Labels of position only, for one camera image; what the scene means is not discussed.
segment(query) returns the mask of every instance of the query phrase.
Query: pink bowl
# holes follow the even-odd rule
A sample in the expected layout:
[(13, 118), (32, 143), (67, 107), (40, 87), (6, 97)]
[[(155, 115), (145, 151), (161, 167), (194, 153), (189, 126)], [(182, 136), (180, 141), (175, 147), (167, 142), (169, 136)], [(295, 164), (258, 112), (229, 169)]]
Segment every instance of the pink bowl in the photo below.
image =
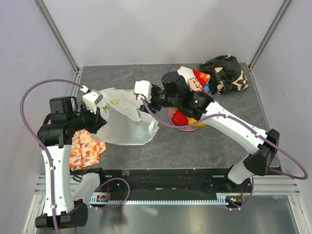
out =
[[(175, 108), (171, 107), (171, 108), (169, 109), (168, 115), (169, 115), (169, 120), (170, 120), (170, 122), (171, 122), (172, 125), (174, 125), (174, 124), (172, 123), (171, 118), (174, 116), (175, 112), (176, 112), (176, 109), (175, 109)], [(183, 128), (183, 129), (180, 129), (180, 130), (182, 130), (182, 131), (187, 131), (187, 132), (188, 132), (188, 131), (194, 131), (194, 130), (196, 130), (196, 129), (197, 129), (197, 128), (188, 127), (188, 128)]]

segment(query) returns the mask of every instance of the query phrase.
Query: folded cloth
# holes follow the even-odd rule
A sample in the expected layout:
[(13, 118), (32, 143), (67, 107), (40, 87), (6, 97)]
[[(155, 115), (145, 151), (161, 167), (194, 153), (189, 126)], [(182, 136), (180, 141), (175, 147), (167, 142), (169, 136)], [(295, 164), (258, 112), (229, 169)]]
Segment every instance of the folded cloth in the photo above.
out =
[(209, 92), (209, 84), (210, 80), (209, 74), (204, 74), (202, 72), (193, 70), (187, 67), (180, 67), (177, 70), (178, 74), (183, 76), (186, 83), (190, 87), (191, 91), (202, 91), (203, 93)]
[(99, 163), (99, 155), (106, 151), (105, 142), (98, 142), (91, 138), (91, 133), (77, 131), (72, 139), (72, 152), (69, 167), (72, 171)]
[(198, 66), (199, 71), (209, 74), (212, 94), (242, 91), (248, 88), (248, 81), (236, 57), (218, 56)]

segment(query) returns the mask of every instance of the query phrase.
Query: gray table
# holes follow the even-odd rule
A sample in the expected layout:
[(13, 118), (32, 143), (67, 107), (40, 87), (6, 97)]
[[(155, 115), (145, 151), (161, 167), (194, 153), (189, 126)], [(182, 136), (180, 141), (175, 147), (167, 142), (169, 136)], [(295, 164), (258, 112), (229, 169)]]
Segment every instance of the gray table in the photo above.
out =
[[(197, 64), (90, 66), (84, 67), (80, 83), (97, 90), (133, 89), (135, 81), (144, 79), (162, 87), (161, 77), (181, 65), (197, 68)], [(213, 97), (233, 114), (266, 129), (247, 65), (242, 63), (241, 66), (249, 88)], [(158, 116), (169, 122), (168, 108), (163, 108)], [(224, 168), (239, 162), (246, 154), (243, 147), (213, 127), (184, 132), (159, 124), (155, 138), (143, 146), (107, 144), (107, 151), (101, 154), (100, 166), (104, 169)], [(278, 166), (277, 160), (272, 165)]]

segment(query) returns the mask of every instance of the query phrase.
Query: yellow toy fruit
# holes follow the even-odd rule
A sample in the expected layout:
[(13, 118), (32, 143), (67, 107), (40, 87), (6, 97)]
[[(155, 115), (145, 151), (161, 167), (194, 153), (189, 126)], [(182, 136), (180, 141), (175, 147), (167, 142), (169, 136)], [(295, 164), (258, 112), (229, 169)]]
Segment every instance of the yellow toy fruit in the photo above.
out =
[[(194, 118), (190, 118), (189, 121), (188, 121), (189, 124), (192, 124), (192, 123), (195, 123), (195, 122), (197, 122), (197, 120), (194, 119)], [(205, 124), (205, 123), (198, 123), (198, 124), (192, 126), (192, 128), (202, 128), (202, 127), (205, 127), (205, 126), (207, 126), (207, 124)]]
[(111, 100), (111, 103), (118, 104), (119, 103), (119, 99)]

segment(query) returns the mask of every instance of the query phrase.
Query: cartoon face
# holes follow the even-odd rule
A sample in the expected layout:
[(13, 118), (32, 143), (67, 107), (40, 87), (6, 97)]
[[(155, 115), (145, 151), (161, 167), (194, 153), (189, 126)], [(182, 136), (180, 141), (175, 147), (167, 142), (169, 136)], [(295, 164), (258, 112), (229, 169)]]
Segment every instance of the cartoon face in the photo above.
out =
[(195, 77), (189, 79), (187, 82), (189, 83), (189, 86), (193, 91), (201, 91), (203, 89), (203, 86)]

